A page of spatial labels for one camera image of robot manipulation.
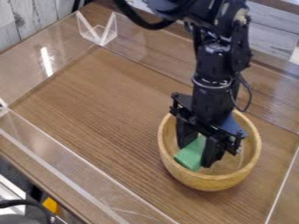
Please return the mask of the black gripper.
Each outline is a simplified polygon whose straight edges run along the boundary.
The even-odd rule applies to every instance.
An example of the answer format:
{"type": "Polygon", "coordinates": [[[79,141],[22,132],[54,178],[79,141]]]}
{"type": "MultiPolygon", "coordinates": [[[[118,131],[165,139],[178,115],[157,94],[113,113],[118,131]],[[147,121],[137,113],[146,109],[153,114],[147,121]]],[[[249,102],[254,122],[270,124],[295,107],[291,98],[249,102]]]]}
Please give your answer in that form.
{"type": "Polygon", "coordinates": [[[198,77],[191,79],[193,94],[173,93],[171,115],[177,118],[177,139],[179,148],[185,148],[202,134],[206,145],[201,165],[211,168],[222,160],[226,152],[238,154],[241,143],[249,136],[237,122],[233,111],[237,104],[239,86],[246,84],[243,77],[222,81],[207,81],[198,77]]]}

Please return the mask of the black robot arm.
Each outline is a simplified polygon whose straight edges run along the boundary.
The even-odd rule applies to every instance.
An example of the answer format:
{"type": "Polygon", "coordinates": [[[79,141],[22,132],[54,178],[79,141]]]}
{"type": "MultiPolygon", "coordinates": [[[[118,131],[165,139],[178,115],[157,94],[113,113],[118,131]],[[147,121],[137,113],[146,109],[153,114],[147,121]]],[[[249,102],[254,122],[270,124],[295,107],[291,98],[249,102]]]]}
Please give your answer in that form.
{"type": "Polygon", "coordinates": [[[249,136],[233,116],[235,110],[247,110],[238,105],[239,89],[250,87],[242,72],[253,58],[247,0],[145,0],[161,18],[155,23],[142,18],[127,0],[113,1],[129,19],[147,30],[162,30],[182,20],[193,35],[193,94],[173,93],[170,113],[177,118],[182,149],[205,136],[199,166],[210,168],[227,152],[239,153],[242,140],[249,136]]]}

